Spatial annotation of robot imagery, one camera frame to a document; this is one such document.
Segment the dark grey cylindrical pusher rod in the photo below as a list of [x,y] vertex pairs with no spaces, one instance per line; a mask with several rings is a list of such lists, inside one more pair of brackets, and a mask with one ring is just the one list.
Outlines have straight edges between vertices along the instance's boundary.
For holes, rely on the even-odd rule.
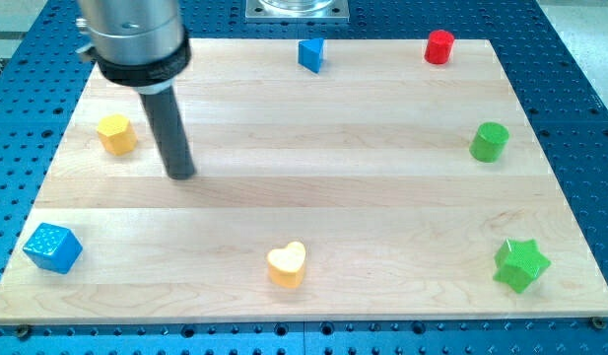
[[140,99],[168,177],[192,178],[195,167],[173,88],[140,93]]

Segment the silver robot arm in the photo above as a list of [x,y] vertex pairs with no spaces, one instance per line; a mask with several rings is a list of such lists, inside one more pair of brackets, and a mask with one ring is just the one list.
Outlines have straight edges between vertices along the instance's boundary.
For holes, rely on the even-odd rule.
[[195,167],[173,89],[189,64],[189,34],[176,0],[78,0],[79,31],[90,43],[77,50],[104,77],[129,87],[142,107],[169,178],[192,178]]

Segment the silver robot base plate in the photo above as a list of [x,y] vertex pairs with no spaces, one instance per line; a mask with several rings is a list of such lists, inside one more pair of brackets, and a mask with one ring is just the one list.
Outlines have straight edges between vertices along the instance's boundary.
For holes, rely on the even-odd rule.
[[347,23],[348,0],[246,0],[247,23]]

